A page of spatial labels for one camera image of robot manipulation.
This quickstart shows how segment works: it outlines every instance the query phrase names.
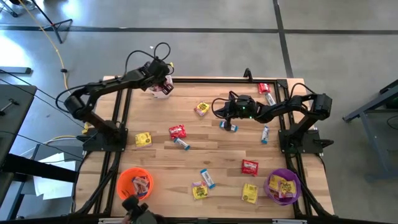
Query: concrete floor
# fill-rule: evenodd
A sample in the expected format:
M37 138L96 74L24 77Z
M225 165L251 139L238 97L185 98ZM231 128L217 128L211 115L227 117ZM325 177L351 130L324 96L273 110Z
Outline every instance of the concrete floor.
M38 3L54 22L72 18L74 26L277 28L271 0ZM279 5L286 29L398 29L398 2L394 0L280 0ZM26 12L19 12L18 18L1 12L0 24L35 26ZM32 12L45 24L37 10ZM54 33L49 34L56 42ZM240 77L249 67L256 77L286 77L278 34L69 32L66 38L57 46L70 71L70 86L119 75L130 51L150 51L151 45L161 41L172 46L169 59L176 66L175 76ZM294 77L304 78L312 90L333 98L330 118L316 126L323 138L335 140L324 157L335 213L343 218L398 223L394 213L398 182L365 181L364 174L378 168L375 154L360 120L350 124L341 120L398 77L398 35L286 35L286 39ZM3 30L0 43L0 65L31 67L33 74L21 77L53 96L64 89L59 60L43 33ZM136 55L129 68L146 60ZM6 75L1 78L17 83ZM36 99L20 134L46 141L79 134L80 129ZM32 146L34 143L17 138L12 152L21 154Z

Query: red candy package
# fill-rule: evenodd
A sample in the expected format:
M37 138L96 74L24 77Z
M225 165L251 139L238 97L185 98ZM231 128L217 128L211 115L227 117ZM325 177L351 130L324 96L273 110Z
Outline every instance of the red candy package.
M266 83L259 83L259 93L263 94L263 93L270 93L271 92L271 88L269 88L269 85Z
M251 174L257 176L259 171L259 163L253 161L242 160L242 174Z
M172 139L187 137L187 133L185 132L185 127L183 124L169 128L169 132Z

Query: purple bowl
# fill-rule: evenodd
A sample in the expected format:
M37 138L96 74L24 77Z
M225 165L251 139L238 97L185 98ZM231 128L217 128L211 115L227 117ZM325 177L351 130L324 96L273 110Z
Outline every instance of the purple bowl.
M292 197L292 198L281 198L281 199L276 199L271 192L269 191L269 180L271 179L272 175L278 175L279 177L283 177L286 180L294 180L296 182L296 197ZM300 195L301 195L301 184L300 184L300 180L299 178L290 170L288 169L276 169L274 171L272 171L267 180L264 182L264 191L266 192L267 196L270 197L275 203L279 204L279 205L290 205L293 204L294 202L297 201L297 199L299 199Z

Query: wooden table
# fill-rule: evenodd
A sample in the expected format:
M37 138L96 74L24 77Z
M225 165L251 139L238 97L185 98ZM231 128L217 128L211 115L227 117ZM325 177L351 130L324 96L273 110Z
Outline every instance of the wooden table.
M289 88L295 83L303 83L301 78L288 78L287 81ZM217 97L227 98L230 90L239 95L251 95L256 101L266 103L264 96L257 92L255 84L176 83L171 97L167 100L158 100L148 92L133 90L127 119L129 138L121 157L119 173L132 167L143 167L152 174L154 189L149 198L144 200L150 211L165 217L294 217L291 205L277 205L266 197L262 189L272 170L286 167L277 137L280 129L279 119L274 118L267 124L271 131L269 142L264 145L260 142L263 124L250 119L234 119L232 123L239 126L238 131L227 132L219 128L221 120L211 111L204 117L199 117L193 111L201 101L211 103ZM295 87L294 94L304 95L306 91L299 85ZM96 106L96 113L104 119L111 119L115 98L116 93L101 97ZM215 108L222 107L223 103L215 103ZM297 122L303 116L294 113L294 117ZM188 151L184 151L170 140L169 127L178 124L184 124L187 130L184 141L191 145ZM153 145L137 149L134 135L146 131L151 133ZM103 157L103 152L93 152L83 164L76 191L77 209L97 187ZM303 154L302 157L308 187L323 207L333 213L325 171L319 158L309 154ZM257 177L241 173L242 159L259 163ZM210 190L208 198L194 200L191 183L202 180L200 170L204 168L208 169L216 187ZM243 183L259 186L257 205L241 200ZM106 204L107 191L108 187L104 191L101 211ZM122 200L115 193L113 217L126 214L121 203Z

